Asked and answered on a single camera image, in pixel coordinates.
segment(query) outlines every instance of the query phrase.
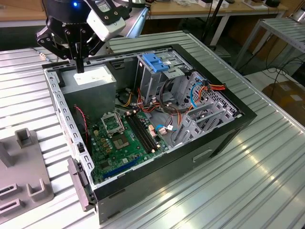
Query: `motherboard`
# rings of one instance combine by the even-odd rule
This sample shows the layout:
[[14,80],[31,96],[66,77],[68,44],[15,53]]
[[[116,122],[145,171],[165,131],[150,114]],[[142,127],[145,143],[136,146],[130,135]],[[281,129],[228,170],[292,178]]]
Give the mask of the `motherboard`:
[[95,184],[168,150],[144,112],[107,114],[88,130]]

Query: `metal table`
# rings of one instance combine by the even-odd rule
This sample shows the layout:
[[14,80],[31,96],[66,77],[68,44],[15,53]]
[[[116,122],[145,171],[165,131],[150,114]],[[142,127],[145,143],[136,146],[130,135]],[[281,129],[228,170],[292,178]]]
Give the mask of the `metal table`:
[[235,69],[243,59],[245,52],[249,48],[251,42],[261,27],[266,29],[267,32],[260,40],[253,53],[256,53],[258,50],[260,50],[270,34],[274,34],[278,38],[287,42],[292,46],[292,48],[296,48],[301,52],[305,52],[305,24],[300,24],[291,18],[262,19],[257,22],[248,39],[244,43],[243,48],[240,50],[234,65]]
[[[221,154],[118,214],[104,228],[300,229],[305,223],[304,127],[191,34],[114,39],[110,45],[119,52],[173,43],[181,44],[258,116]],[[82,211],[72,185],[70,153],[42,63],[30,49],[0,52],[0,136],[23,127],[37,131],[55,198],[1,228],[99,228],[94,211]]]

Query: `gray holder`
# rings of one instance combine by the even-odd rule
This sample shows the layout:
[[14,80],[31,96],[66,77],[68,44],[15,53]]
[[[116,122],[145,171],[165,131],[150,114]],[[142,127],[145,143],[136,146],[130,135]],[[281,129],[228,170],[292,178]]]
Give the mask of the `gray holder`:
[[0,224],[54,197],[35,131],[0,140]]

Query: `green circuit board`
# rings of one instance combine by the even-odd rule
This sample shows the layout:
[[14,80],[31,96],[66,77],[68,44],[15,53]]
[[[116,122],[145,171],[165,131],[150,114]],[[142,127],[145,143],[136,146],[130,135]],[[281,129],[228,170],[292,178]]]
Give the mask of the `green circuit board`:
[[[146,118],[145,114],[143,112],[138,112],[136,116],[141,120],[143,127],[149,133],[148,126],[151,123]],[[120,119],[124,126],[124,133],[116,133],[111,138],[107,135],[105,125],[102,122],[88,127],[91,134],[91,158],[95,166],[91,175],[95,184],[101,183],[109,177],[117,175],[120,172],[168,150],[167,144],[161,138],[157,137],[158,140],[154,139],[154,142],[160,147],[153,153],[147,153],[136,134],[127,123],[125,116],[120,116]],[[111,126],[111,128],[117,127],[115,118],[109,118],[104,120],[104,122],[107,122],[107,129],[109,129],[109,126]],[[111,172],[117,170],[119,170],[118,173],[111,174]]]

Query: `blue drive bay latch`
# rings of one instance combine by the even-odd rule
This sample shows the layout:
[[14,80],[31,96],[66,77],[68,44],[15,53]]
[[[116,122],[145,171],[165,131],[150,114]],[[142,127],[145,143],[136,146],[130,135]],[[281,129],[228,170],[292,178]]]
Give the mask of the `blue drive bay latch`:
[[146,63],[151,66],[155,73],[163,72],[169,69],[167,65],[165,65],[159,57],[157,57],[154,53],[143,54],[143,59]]

